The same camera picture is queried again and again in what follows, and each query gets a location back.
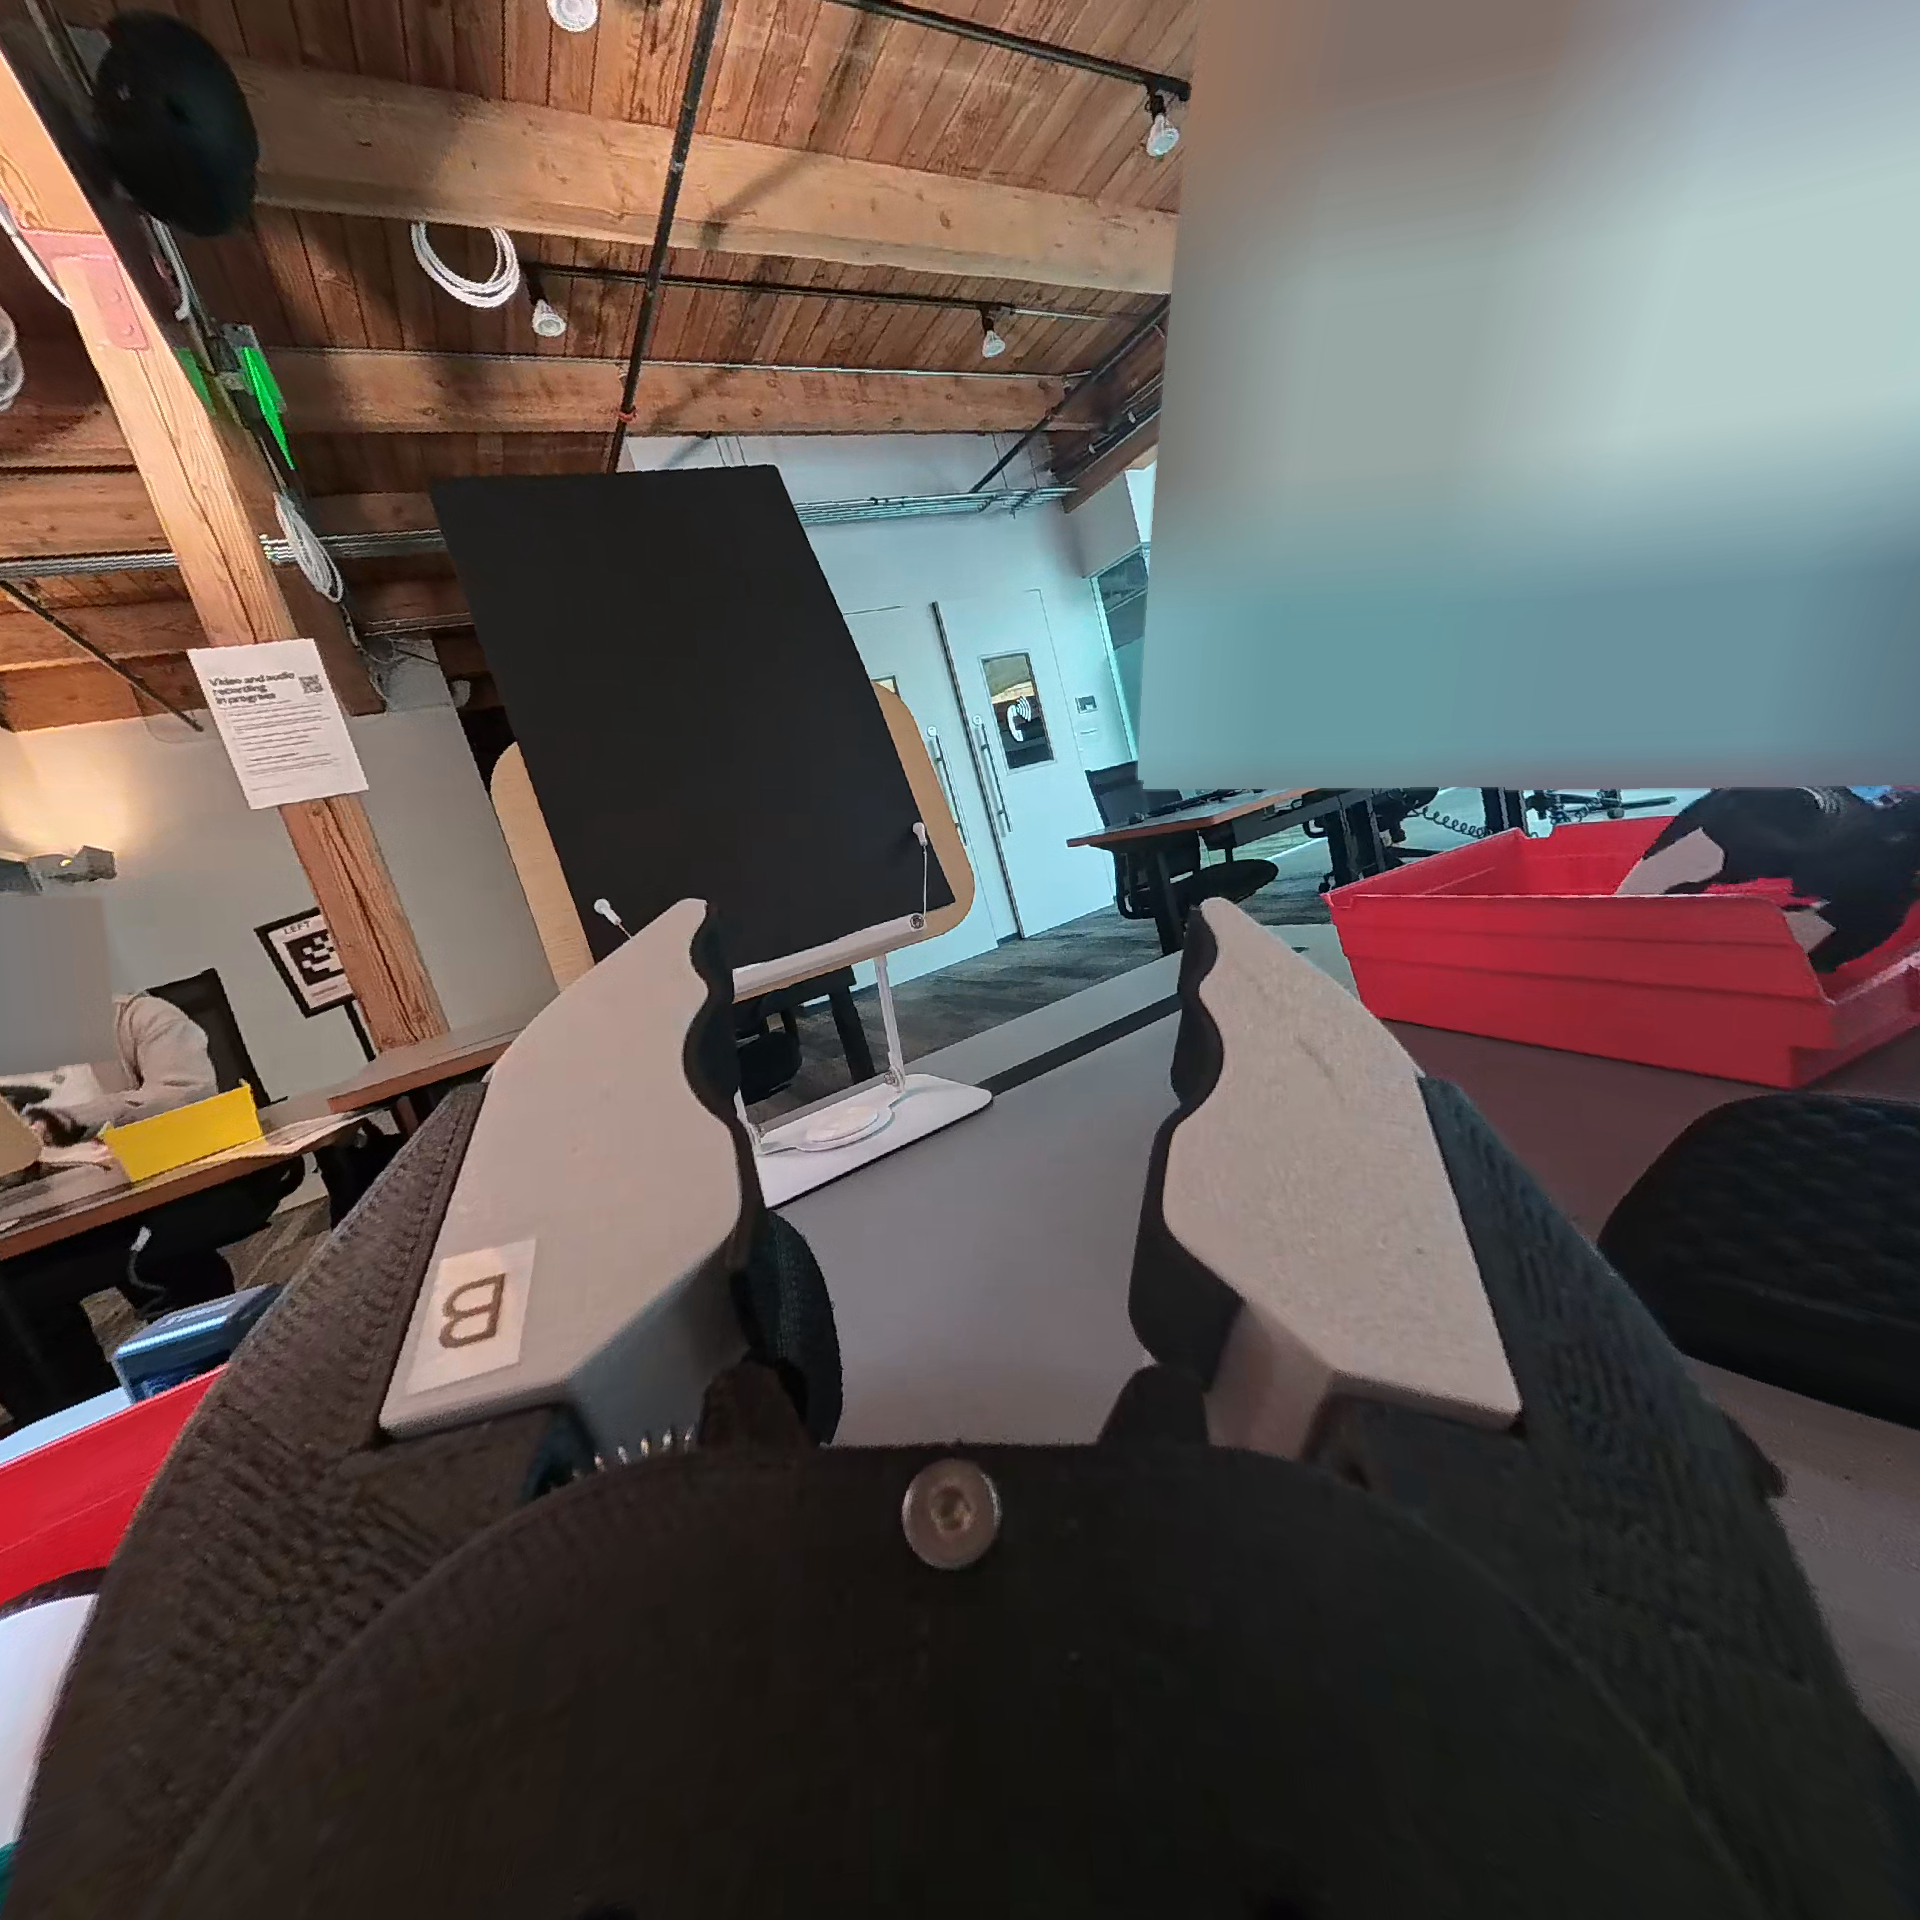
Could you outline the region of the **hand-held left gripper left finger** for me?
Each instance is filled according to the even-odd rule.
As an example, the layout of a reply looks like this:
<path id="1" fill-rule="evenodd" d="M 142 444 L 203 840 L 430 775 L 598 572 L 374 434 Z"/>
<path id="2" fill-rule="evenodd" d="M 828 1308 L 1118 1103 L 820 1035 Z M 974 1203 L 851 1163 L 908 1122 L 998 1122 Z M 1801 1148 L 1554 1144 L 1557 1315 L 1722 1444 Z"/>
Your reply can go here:
<path id="1" fill-rule="evenodd" d="M 749 1340 L 762 1223 L 736 1115 L 731 974 L 688 899 L 497 1060 L 424 1270 L 384 1435 L 557 1409 L 601 1459 L 686 1444 Z"/>

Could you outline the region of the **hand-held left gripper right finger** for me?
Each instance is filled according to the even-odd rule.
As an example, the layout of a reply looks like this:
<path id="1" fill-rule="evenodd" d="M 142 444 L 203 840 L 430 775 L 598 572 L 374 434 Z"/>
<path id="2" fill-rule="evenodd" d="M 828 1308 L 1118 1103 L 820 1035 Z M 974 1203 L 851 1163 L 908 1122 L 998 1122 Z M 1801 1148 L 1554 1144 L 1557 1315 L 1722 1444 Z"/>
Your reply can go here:
<path id="1" fill-rule="evenodd" d="M 1187 932 L 1172 1113 L 1126 1308 L 1225 1449 L 1308 1459 L 1371 1402 L 1508 1434 L 1522 1412 L 1405 1049 L 1237 906 Z"/>

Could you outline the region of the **red plastic bin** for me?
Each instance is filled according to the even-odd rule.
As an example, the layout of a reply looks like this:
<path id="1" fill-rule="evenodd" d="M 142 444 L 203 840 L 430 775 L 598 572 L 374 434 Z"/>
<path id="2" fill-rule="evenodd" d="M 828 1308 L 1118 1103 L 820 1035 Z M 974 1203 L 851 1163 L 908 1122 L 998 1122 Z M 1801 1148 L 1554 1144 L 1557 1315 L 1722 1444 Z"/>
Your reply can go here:
<path id="1" fill-rule="evenodd" d="M 1760 1089 L 1806 1089 L 1913 1034 L 1915 907 L 1821 974 L 1788 881 L 1624 895 L 1661 828 L 1501 832 L 1336 890 L 1357 998 L 1386 1023 Z"/>
<path id="2" fill-rule="evenodd" d="M 107 1571 L 221 1370 L 60 1435 L 3 1468 L 3 1606 Z"/>

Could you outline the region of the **wooden office desk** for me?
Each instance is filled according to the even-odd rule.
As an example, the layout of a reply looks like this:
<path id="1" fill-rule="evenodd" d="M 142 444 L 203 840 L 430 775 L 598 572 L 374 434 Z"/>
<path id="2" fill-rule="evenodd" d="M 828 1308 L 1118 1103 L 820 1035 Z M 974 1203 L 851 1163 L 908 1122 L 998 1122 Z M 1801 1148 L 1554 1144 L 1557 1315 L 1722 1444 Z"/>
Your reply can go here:
<path id="1" fill-rule="evenodd" d="M 405 1097 L 426 1097 L 437 1089 L 488 1072 L 529 1027 L 525 1019 L 494 1019 L 448 1031 L 433 1040 L 379 1052 L 361 1072 L 329 1089 L 328 1113 L 347 1115 L 389 1107 Z"/>
<path id="2" fill-rule="evenodd" d="M 1340 816 L 1353 808 L 1366 808 L 1370 802 L 1371 793 L 1366 788 L 1243 788 L 1232 791 L 1222 801 L 1187 802 L 1136 823 L 1081 832 L 1066 840 L 1066 847 L 1092 849 L 1113 858 L 1118 902 L 1126 897 L 1125 862 L 1129 858 L 1144 859 L 1147 918 L 1158 936 L 1158 951 L 1177 953 L 1184 946 L 1187 906 L 1181 906 L 1168 870 L 1165 842 L 1181 835 L 1205 840 L 1213 831 L 1227 831 L 1240 820 L 1264 815 L 1278 815 L 1286 826 L 1306 826 Z"/>
<path id="3" fill-rule="evenodd" d="M 347 1136 L 370 1113 L 354 1107 L 334 1112 L 323 1095 L 283 1100 L 260 1112 L 262 1139 L 253 1144 L 190 1161 L 147 1182 L 101 1187 L 72 1195 L 60 1207 L 4 1217 L 3 1260 L 26 1257 L 121 1218 L 150 1215 L 192 1194 L 245 1182 L 262 1168 L 306 1161 L 323 1145 Z"/>

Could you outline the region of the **black white marker board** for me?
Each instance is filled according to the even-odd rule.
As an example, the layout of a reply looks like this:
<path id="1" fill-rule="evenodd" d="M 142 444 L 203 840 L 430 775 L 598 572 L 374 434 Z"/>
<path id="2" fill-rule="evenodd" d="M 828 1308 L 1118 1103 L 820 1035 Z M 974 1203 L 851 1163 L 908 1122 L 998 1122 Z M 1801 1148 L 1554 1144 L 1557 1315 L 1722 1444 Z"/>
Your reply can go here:
<path id="1" fill-rule="evenodd" d="M 301 1018 L 342 1014 L 370 1063 L 377 1056 L 328 919 L 317 907 L 260 924 L 253 936 Z"/>

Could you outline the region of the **black office chair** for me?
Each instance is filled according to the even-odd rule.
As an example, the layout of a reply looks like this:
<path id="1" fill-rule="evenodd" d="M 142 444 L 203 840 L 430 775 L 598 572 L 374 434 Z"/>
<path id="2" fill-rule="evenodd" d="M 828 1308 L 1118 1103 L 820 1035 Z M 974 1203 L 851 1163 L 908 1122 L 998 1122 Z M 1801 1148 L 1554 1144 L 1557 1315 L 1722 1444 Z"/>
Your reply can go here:
<path id="1" fill-rule="evenodd" d="M 272 1105 L 272 1092 L 253 1065 L 248 1039 L 216 967 L 156 983 L 147 994 L 171 1003 L 202 1031 L 220 1092 L 248 1089 L 260 1112 Z"/>
<path id="2" fill-rule="evenodd" d="M 1235 801 L 1232 791 L 1187 795 L 1179 788 L 1149 788 L 1138 780 L 1133 761 L 1104 770 L 1088 770 L 1088 788 L 1106 831 L 1146 826 L 1188 804 Z M 1266 884 L 1280 870 L 1270 859 L 1235 856 L 1232 832 L 1218 842 L 1225 858 L 1208 866 L 1205 847 L 1213 842 L 1201 831 L 1149 835 L 1110 849 L 1115 866 L 1115 907 L 1126 922 L 1161 922 L 1161 881 L 1168 884 L 1168 914 L 1184 929 L 1184 919 L 1203 899 L 1241 903 Z"/>

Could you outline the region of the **yellow plastic bin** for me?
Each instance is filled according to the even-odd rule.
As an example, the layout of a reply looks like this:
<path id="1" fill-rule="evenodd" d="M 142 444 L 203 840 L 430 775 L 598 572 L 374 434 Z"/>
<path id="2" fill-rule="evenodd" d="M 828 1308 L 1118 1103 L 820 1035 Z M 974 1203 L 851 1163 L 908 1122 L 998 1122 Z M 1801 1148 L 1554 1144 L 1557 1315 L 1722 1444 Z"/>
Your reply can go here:
<path id="1" fill-rule="evenodd" d="M 169 1177 L 262 1139 L 252 1084 L 160 1112 L 144 1121 L 107 1126 L 99 1140 L 133 1185 Z"/>

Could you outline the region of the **blue box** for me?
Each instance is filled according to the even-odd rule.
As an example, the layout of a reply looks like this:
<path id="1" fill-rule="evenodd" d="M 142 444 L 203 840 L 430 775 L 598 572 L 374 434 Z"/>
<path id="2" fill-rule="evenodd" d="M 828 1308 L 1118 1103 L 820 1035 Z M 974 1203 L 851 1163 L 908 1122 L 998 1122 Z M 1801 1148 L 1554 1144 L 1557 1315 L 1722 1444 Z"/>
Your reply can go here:
<path id="1" fill-rule="evenodd" d="M 245 1288 L 154 1320 L 113 1354 L 121 1390 L 144 1402 L 226 1368 L 280 1297 L 280 1284 Z"/>

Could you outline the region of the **wooden book stand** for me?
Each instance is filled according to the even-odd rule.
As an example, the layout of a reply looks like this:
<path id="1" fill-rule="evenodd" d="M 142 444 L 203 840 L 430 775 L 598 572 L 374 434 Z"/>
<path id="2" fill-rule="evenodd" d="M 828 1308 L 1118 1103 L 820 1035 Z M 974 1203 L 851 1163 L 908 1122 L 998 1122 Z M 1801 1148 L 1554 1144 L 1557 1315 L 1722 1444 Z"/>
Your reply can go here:
<path id="1" fill-rule="evenodd" d="M 953 808 L 913 712 L 890 689 L 875 689 L 875 703 L 916 810 L 910 831 L 920 849 L 921 903 L 906 919 L 861 929 L 836 942 L 740 967 L 733 974 L 736 1003 L 745 1003 L 867 963 L 875 971 L 886 1048 L 885 1074 L 772 1129 L 754 1122 L 748 1127 L 762 1194 L 770 1207 L 813 1194 L 916 1140 L 937 1136 L 993 1105 L 993 1092 L 985 1089 L 906 1065 L 890 955 L 961 929 L 971 913 L 976 881 Z M 489 799 L 532 910 L 546 964 L 557 991 L 568 991 L 593 970 L 593 951 L 518 747 L 500 755 Z"/>

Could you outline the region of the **white paper notice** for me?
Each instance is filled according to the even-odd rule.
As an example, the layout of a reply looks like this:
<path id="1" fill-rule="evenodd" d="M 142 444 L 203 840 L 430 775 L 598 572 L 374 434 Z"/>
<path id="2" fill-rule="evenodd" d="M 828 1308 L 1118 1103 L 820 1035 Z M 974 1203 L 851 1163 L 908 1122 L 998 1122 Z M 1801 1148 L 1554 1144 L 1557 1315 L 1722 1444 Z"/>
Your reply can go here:
<path id="1" fill-rule="evenodd" d="M 310 639 L 211 646 L 185 659 L 249 810 L 368 791 L 345 708 Z"/>

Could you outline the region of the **wooden pillar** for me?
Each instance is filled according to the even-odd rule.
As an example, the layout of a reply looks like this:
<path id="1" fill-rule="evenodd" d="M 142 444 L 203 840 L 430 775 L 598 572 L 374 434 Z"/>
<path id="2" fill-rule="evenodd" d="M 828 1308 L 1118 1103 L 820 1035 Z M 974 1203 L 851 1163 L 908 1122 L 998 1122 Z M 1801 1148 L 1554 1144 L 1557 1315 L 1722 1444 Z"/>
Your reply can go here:
<path id="1" fill-rule="evenodd" d="M 230 417 L 209 417 L 192 394 L 177 348 L 192 346 L 180 322 L 138 279 L 42 135 L 26 135 L 26 100 L 3 80 L 4 206 L 28 247 L 50 271 L 68 249 L 102 249 L 147 300 L 164 346 L 150 353 L 90 353 L 133 467 L 166 547 L 178 559 L 188 599 L 209 646 L 288 641 L 299 614 L 320 599 L 281 591 L 260 543 L 269 516 L 269 468 L 252 434 Z M 280 808 L 314 899 L 337 937 L 364 1019 L 379 1049 L 448 1034 L 441 998 L 420 958 L 389 862 L 360 799 Z"/>

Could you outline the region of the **white container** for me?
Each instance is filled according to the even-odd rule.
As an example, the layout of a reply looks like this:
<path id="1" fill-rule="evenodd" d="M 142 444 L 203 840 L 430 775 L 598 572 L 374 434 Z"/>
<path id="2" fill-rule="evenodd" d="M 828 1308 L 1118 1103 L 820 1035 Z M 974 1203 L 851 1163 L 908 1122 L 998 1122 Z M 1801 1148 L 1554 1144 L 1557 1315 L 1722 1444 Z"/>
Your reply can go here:
<path id="1" fill-rule="evenodd" d="M 66 1668 L 96 1587 L 57 1583 L 3 1610 L 3 1847 L 16 1840 Z"/>

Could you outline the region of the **green exit sign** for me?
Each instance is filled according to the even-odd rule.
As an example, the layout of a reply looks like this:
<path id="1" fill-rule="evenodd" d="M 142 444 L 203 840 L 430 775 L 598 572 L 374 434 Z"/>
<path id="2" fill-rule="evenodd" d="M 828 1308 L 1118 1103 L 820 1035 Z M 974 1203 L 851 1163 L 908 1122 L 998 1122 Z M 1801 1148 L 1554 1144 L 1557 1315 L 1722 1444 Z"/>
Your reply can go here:
<path id="1" fill-rule="evenodd" d="M 280 472 L 298 474 L 283 419 L 286 399 L 252 326 L 220 322 L 211 355 L 180 346 L 177 362 L 209 417 L 230 417 L 253 434 Z"/>

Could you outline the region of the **black ceiling pipe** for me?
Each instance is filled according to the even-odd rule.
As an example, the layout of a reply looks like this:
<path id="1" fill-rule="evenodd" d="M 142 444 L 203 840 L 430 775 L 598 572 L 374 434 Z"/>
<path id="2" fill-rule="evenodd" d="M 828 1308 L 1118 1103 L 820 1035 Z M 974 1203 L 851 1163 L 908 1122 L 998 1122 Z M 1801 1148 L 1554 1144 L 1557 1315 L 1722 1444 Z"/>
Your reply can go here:
<path id="1" fill-rule="evenodd" d="M 688 73 L 684 78 L 684 90 L 680 96 L 680 116 L 674 123 L 674 135 L 668 148 L 662 171 L 662 195 L 656 217 L 656 231 L 652 247 L 646 249 L 646 266 L 640 279 L 640 308 L 608 440 L 606 474 L 617 474 L 622 454 L 638 420 L 640 376 L 644 374 L 650 353 L 653 348 L 659 300 L 665 279 L 665 258 L 672 249 L 672 231 L 682 210 L 682 191 L 688 169 L 691 145 L 699 127 L 705 90 L 708 83 L 713 49 L 717 43 L 725 12 L 725 2 L 699 4 L 694 34 L 688 54 Z"/>

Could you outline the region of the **black pole with round disc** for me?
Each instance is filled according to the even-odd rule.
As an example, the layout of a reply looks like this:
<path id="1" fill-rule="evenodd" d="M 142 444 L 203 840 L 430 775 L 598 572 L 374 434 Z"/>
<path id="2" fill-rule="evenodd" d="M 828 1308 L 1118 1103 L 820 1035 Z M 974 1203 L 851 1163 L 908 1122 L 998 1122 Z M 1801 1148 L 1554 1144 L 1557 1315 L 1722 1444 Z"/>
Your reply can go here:
<path id="1" fill-rule="evenodd" d="M 178 17 L 123 8 L 76 27 L 62 4 L 4 4 L 4 78 L 129 271 L 173 321 L 194 288 L 178 236 L 220 238 L 257 201 L 259 137 L 224 55 Z"/>

